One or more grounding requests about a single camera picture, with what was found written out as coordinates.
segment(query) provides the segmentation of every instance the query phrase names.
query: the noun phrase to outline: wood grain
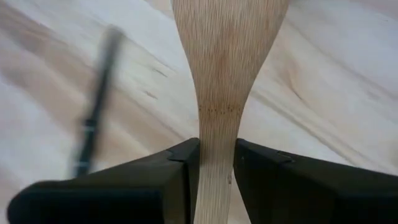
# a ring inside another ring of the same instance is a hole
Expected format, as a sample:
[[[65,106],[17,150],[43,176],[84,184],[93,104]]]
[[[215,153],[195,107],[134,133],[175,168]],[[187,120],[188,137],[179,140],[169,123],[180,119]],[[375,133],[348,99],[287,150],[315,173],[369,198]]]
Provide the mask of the wood grain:
[[[226,223],[243,108],[288,1],[173,1],[195,84],[201,169],[195,223]]]
[[[3,206],[35,181],[70,176],[73,136],[108,24],[129,39],[96,167],[199,135],[195,89],[169,1],[0,2],[7,2],[0,14]],[[291,1],[249,94],[239,138],[397,175],[396,15],[395,0]],[[234,178],[228,223],[250,223]]]

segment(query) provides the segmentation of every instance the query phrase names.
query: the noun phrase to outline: black plastic jaw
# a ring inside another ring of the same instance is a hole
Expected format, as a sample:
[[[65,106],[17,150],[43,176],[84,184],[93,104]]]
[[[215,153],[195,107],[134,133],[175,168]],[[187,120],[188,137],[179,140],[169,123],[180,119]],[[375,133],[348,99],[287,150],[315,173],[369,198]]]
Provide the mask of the black plastic jaw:
[[[238,139],[234,173],[252,224],[398,223],[398,177]]]
[[[31,185],[8,208],[15,223],[193,223],[199,139],[65,181]]]

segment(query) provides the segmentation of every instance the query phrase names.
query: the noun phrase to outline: spatula head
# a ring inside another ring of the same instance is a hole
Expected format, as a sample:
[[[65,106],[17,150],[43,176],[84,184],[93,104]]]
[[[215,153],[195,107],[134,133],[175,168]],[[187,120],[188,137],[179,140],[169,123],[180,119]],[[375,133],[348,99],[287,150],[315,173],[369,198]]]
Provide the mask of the spatula head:
[[[199,105],[244,104],[288,0],[173,0]]]

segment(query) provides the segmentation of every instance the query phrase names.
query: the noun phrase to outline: bamboo spatula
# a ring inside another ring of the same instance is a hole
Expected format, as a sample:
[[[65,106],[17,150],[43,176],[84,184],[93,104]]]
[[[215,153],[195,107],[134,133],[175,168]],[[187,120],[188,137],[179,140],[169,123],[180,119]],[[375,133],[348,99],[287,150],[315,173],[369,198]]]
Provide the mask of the bamboo spatula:
[[[228,220],[244,105],[289,0],[173,0],[197,94],[201,168],[195,223]]]

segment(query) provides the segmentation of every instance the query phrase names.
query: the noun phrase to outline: wooden table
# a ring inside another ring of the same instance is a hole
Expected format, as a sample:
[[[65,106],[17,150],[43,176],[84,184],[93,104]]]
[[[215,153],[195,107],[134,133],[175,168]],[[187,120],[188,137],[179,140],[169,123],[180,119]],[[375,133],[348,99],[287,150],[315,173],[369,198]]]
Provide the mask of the wooden table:
[[[70,176],[109,24],[128,40],[96,169],[198,136],[195,91],[168,1],[1,0],[2,211],[28,184]],[[292,0],[239,137],[398,174],[397,58],[397,1]],[[249,223],[236,183],[229,222]]]

